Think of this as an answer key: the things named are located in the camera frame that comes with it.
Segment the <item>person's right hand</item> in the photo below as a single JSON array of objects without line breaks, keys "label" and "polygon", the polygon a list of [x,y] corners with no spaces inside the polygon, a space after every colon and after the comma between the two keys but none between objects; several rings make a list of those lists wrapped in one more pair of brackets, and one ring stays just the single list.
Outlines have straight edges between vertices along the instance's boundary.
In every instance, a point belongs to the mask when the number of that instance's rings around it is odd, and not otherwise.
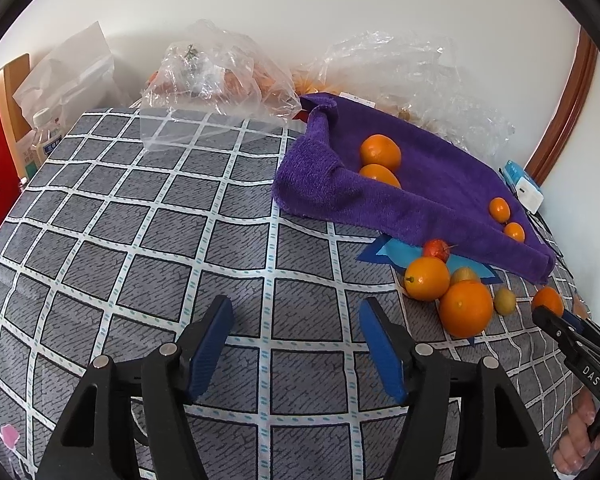
[{"label": "person's right hand", "polygon": [[574,411],[568,417],[567,430],[553,454],[553,462],[561,474],[577,474],[584,468],[588,456],[600,450],[600,434],[595,440],[588,436],[588,427],[596,416],[592,394],[583,388],[574,400]]}]

